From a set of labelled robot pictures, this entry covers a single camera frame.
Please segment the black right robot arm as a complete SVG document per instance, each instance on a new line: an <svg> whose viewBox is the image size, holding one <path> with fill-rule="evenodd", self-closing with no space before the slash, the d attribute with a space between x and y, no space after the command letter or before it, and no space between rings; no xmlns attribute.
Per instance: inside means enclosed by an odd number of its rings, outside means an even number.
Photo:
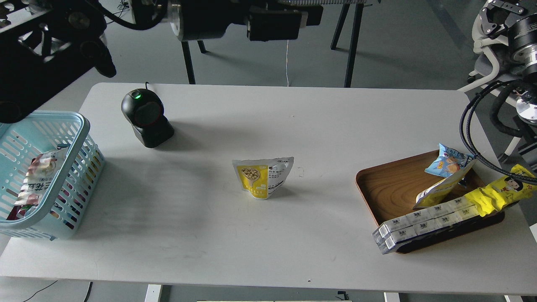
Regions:
<svg viewBox="0 0 537 302"><path fill-rule="evenodd" d="M495 80L536 83L535 0L487 0L472 25L475 69L462 92Z"/></svg>

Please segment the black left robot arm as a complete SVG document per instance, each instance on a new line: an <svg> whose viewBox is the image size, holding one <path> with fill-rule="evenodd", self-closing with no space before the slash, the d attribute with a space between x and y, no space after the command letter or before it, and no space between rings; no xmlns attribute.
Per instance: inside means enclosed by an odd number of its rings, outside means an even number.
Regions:
<svg viewBox="0 0 537 302"><path fill-rule="evenodd" d="M169 22L180 41L221 38L232 23L251 41L297 39L321 22L316 0L140 0L125 21L99 0L2 0L2 123L27 117L90 69L117 73L105 40L112 21L134 31Z"/></svg>

